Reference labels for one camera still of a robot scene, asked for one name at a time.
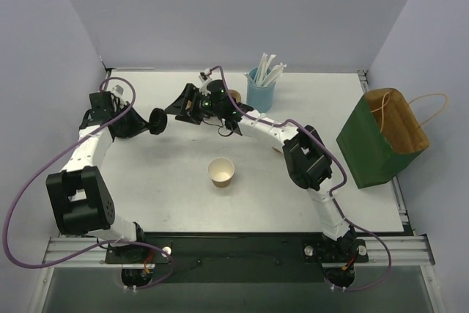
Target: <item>white cup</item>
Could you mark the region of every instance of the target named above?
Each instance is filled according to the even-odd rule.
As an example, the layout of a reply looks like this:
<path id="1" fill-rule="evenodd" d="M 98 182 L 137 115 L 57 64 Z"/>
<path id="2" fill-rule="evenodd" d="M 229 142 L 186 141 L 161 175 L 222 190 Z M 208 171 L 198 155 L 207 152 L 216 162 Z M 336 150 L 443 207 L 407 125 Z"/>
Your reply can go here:
<path id="1" fill-rule="evenodd" d="M 227 187 L 235 174 L 235 166 L 229 159 L 216 158 L 208 165 L 208 174 L 210 179 L 212 179 L 213 185 Z"/>

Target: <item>black round object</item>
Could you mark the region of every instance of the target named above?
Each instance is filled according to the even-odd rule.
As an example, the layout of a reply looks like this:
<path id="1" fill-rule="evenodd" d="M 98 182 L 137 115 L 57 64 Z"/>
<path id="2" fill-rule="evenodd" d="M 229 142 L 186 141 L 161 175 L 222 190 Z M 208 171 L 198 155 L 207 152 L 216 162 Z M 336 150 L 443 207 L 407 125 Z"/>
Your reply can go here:
<path id="1" fill-rule="evenodd" d="M 152 135 L 159 135 L 166 129 L 168 116 L 163 109 L 154 108 L 148 119 L 148 130 Z"/>

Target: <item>gray floor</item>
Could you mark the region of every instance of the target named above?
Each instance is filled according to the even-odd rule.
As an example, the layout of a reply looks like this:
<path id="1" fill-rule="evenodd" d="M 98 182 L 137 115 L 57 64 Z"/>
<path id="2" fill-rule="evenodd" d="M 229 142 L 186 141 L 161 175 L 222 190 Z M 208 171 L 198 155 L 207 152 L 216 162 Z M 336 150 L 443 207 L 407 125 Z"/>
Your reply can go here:
<path id="1" fill-rule="evenodd" d="M 357 285 L 385 268 L 358 268 Z M 394 268 L 379 287 L 332 293 L 323 284 L 162 284 L 123 293 L 114 269 L 56 269 L 44 312 L 432 312 L 420 268 Z"/>

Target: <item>blue container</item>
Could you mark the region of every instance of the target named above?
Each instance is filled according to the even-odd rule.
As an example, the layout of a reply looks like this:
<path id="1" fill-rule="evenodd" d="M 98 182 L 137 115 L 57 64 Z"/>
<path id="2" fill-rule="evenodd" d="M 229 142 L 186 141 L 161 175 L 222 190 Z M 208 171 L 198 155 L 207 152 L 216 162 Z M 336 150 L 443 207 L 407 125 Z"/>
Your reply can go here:
<path id="1" fill-rule="evenodd" d="M 254 84 L 254 77 L 256 77 L 257 67 L 249 72 L 253 80 L 248 79 L 248 94 L 246 104 L 252 106 L 259 113 L 267 113 L 272 108 L 273 91 L 276 88 L 275 82 L 267 87 L 259 87 Z"/>

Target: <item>green gift bag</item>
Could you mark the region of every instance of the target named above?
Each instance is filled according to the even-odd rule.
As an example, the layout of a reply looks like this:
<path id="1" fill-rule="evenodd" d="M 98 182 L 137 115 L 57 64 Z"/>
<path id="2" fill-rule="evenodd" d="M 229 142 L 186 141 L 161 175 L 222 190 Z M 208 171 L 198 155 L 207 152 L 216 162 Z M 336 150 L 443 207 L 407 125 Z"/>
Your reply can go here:
<path id="1" fill-rule="evenodd" d="M 365 93 L 337 137 L 358 188 L 388 182 L 428 148 L 421 125 L 397 89 Z"/>

